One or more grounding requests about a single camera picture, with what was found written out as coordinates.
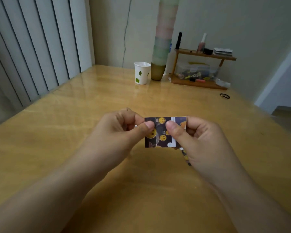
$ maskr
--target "person's left hand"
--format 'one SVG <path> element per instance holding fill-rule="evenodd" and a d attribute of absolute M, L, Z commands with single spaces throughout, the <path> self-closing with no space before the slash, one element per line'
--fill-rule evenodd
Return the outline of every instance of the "person's left hand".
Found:
<path fill-rule="evenodd" d="M 153 129 L 152 121 L 145 122 L 129 108 L 106 113 L 73 159 L 78 163 L 81 161 L 81 168 L 98 169 L 106 174 L 119 165 L 134 145 Z"/>

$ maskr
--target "forearm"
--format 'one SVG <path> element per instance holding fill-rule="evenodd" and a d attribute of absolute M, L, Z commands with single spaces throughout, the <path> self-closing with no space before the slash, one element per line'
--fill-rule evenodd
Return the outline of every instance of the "forearm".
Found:
<path fill-rule="evenodd" d="M 0 232 L 60 232 L 87 192 L 106 174 L 99 169 L 91 171 L 91 176 L 87 173 L 72 158 L 17 193 L 0 206 Z"/>
<path fill-rule="evenodd" d="M 239 233 L 291 232 L 291 215 L 248 176 L 215 191 Z"/>

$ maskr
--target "white bottle cap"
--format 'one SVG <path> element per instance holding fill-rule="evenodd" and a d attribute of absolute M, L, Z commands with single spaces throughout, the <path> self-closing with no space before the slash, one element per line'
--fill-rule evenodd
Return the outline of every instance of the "white bottle cap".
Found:
<path fill-rule="evenodd" d="M 204 36 L 203 36 L 203 39 L 202 39 L 201 43 L 204 43 L 204 42 L 205 42 L 205 40 L 206 40 L 206 37 L 207 37 L 207 34 L 206 34 L 206 33 L 204 33 Z"/>

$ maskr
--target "stack of paper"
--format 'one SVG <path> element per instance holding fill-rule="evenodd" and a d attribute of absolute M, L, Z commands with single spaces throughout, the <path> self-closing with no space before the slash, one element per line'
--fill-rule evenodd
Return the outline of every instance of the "stack of paper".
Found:
<path fill-rule="evenodd" d="M 226 56 L 233 56 L 233 50 L 227 48 L 217 48 L 215 47 L 213 50 L 214 55 L 226 55 Z"/>

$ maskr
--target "shelf top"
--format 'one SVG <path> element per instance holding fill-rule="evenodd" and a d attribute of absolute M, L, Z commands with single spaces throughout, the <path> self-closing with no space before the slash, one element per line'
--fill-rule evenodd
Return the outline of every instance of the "shelf top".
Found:
<path fill-rule="evenodd" d="M 216 59 L 223 59 L 223 60 L 229 60 L 229 61 L 235 61 L 236 58 L 233 56 L 225 56 L 225 55 L 206 55 L 204 53 L 199 53 L 196 50 L 188 50 L 188 49 L 175 49 L 176 52 L 179 54 L 186 54 L 186 55 L 196 55 L 196 56 L 202 56 L 202 57 L 209 57 L 209 58 L 216 58 Z"/>

